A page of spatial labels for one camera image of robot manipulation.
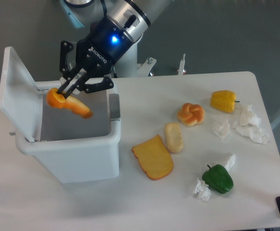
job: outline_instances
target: bread roll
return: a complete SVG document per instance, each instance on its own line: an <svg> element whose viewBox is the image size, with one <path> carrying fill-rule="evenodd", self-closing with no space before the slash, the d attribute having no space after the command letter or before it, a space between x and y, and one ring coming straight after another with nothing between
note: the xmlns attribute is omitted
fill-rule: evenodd
<svg viewBox="0 0 280 231"><path fill-rule="evenodd" d="M183 149L184 144L179 123L167 123L164 126L164 135L166 146L171 153L177 153Z"/></svg>
<svg viewBox="0 0 280 231"><path fill-rule="evenodd" d="M49 106L58 109L65 108L71 110L74 114L80 115L82 118L90 118L93 113L88 106L83 104L80 100L69 96L67 99L63 95L57 94L58 89L52 88L49 90L46 102Z"/></svg>
<svg viewBox="0 0 280 231"><path fill-rule="evenodd" d="M201 105L185 103L177 112L177 118L184 125L190 127L203 122L205 111Z"/></svg>

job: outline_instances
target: yellow bell pepper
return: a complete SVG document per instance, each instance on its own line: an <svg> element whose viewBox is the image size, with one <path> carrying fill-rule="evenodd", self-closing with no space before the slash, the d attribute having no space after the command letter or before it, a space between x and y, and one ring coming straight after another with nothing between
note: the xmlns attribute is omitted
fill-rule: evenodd
<svg viewBox="0 0 280 231"><path fill-rule="evenodd" d="M236 94L230 90L219 90L212 93L211 106L223 111L233 112L236 101Z"/></svg>

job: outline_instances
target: blue led light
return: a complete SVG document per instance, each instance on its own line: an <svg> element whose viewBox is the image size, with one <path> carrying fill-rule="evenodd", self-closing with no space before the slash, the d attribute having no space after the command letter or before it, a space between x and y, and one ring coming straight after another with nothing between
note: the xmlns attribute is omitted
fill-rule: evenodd
<svg viewBox="0 0 280 231"><path fill-rule="evenodd" d="M117 39L117 37L112 36L112 43L116 44L119 40Z"/></svg>

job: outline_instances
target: plastic vegetable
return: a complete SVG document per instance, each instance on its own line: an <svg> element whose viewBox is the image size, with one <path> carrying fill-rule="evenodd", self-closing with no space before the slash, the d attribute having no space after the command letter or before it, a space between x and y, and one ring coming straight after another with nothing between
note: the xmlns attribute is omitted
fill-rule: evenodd
<svg viewBox="0 0 280 231"><path fill-rule="evenodd" d="M233 112L236 101L236 94L230 90L219 90L212 93L211 106L223 111Z"/></svg>
<svg viewBox="0 0 280 231"><path fill-rule="evenodd" d="M225 194L233 188L233 180L225 167L222 165L215 165L209 167L209 170L204 172L202 180L209 185L209 188Z"/></svg>

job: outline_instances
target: fake food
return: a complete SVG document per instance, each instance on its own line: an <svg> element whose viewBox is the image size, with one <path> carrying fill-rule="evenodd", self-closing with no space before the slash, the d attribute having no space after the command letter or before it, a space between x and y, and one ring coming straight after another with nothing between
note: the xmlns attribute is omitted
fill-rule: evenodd
<svg viewBox="0 0 280 231"><path fill-rule="evenodd" d="M223 112L233 112L236 101L236 94L230 90L219 90L212 93L211 106Z"/></svg>
<svg viewBox="0 0 280 231"><path fill-rule="evenodd" d="M201 105L185 103L177 112L177 118L182 124L190 127L203 122L205 111Z"/></svg>
<svg viewBox="0 0 280 231"><path fill-rule="evenodd" d="M183 149L183 137L179 123L167 123L164 126L164 135L166 146L171 153L177 153Z"/></svg>
<svg viewBox="0 0 280 231"><path fill-rule="evenodd" d="M67 99L62 94L57 94L57 88L52 88L47 94L47 104L58 109L65 108L72 111L74 114L80 115L82 118L90 118L93 113L88 106L80 100L69 96Z"/></svg>
<svg viewBox="0 0 280 231"><path fill-rule="evenodd" d="M209 170L204 172L202 180L209 185L209 188L225 194L233 188L233 180L225 167L222 165L215 165L209 167Z"/></svg>
<svg viewBox="0 0 280 231"><path fill-rule="evenodd" d="M132 147L142 170L151 180L159 180L167 176L173 169L173 161L160 135Z"/></svg>

